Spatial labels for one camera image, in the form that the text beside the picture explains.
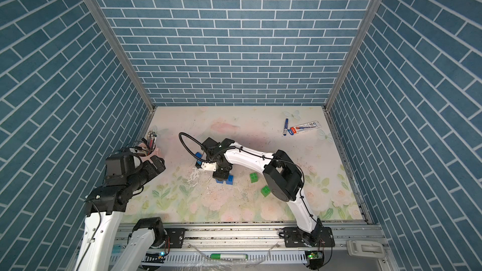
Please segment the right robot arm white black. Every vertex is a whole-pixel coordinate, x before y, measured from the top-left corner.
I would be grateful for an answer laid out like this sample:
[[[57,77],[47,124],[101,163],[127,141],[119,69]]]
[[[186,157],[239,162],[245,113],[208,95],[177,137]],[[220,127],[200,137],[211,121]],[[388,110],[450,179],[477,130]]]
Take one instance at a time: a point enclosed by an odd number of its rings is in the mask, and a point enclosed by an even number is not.
[[[279,232],[285,247],[335,246],[331,228],[325,227],[309,206],[303,172],[284,151],[264,153],[243,147],[232,139],[218,143],[212,138],[206,139],[201,149],[206,154],[201,169],[211,171],[219,181],[228,179],[234,165],[263,175],[271,194],[287,203],[296,220],[295,227],[285,227]]]

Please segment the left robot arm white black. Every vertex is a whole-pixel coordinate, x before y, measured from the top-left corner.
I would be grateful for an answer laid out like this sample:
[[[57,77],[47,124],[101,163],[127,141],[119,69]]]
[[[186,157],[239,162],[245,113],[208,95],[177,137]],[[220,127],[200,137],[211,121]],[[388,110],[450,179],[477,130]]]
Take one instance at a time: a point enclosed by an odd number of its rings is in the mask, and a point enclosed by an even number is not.
[[[140,219],[113,267],[114,239],[128,202],[166,166],[156,155],[143,161],[138,153],[116,151],[105,160],[103,184],[85,201],[85,228],[75,270],[138,270],[151,247],[165,248],[169,238],[161,218]]]

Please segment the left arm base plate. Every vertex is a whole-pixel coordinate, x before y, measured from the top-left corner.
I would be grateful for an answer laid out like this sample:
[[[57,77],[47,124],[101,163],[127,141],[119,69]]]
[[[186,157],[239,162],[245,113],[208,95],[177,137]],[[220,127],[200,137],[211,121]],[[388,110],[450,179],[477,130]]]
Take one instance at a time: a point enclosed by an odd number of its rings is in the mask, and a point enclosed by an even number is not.
[[[165,228],[164,231],[166,232],[166,241],[169,242],[169,245],[165,247],[166,249],[181,249],[183,247],[185,228]]]

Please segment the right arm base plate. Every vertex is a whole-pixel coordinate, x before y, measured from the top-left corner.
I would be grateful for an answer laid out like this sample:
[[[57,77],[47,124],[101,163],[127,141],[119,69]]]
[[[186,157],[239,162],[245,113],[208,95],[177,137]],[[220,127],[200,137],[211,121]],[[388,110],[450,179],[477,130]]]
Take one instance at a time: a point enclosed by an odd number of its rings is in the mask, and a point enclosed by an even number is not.
[[[335,246],[333,233],[329,227],[321,227],[313,233],[304,232],[298,227],[285,227],[278,233],[278,236],[284,240],[286,248],[331,248]]]

